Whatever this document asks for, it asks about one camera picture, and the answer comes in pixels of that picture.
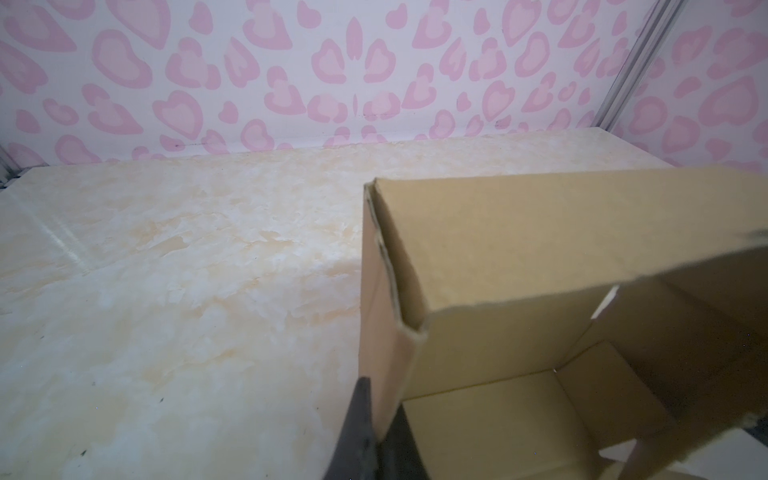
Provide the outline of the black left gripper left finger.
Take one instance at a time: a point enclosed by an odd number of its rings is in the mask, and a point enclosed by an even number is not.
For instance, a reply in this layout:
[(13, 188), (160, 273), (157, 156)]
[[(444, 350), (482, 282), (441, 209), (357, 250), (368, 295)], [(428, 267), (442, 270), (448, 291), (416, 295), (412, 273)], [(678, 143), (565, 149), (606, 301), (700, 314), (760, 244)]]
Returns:
[(324, 480), (371, 480), (378, 469), (377, 440), (373, 428), (371, 382), (360, 377), (342, 424)]

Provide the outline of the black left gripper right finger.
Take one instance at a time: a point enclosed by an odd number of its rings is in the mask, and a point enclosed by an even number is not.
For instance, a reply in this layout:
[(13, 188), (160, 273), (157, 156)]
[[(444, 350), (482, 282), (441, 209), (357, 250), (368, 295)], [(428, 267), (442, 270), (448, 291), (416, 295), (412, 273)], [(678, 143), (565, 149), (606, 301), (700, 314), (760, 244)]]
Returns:
[(400, 405), (385, 438), (377, 447), (379, 480), (428, 480), (403, 405)]

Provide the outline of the brown cardboard paper box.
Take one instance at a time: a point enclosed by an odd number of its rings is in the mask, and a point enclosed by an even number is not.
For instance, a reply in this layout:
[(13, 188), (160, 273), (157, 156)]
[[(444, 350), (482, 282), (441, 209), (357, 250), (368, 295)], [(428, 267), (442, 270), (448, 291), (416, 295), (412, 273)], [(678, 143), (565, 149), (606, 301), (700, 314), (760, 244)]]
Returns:
[(767, 180), (364, 188), (359, 374), (429, 479), (660, 479), (767, 412)]

